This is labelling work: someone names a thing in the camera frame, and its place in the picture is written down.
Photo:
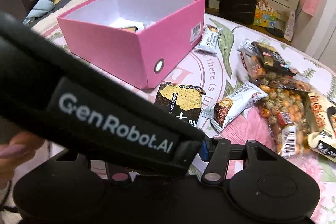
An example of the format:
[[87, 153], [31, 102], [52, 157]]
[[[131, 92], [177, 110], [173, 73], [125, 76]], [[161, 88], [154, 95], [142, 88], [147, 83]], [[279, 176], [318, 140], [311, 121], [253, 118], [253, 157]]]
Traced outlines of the person's left hand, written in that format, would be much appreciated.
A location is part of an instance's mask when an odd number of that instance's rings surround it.
[[21, 131], [13, 136], [9, 144], [1, 144], [1, 190], [14, 177], [15, 169], [34, 158], [36, 151], [45, 143], [30, 132]]

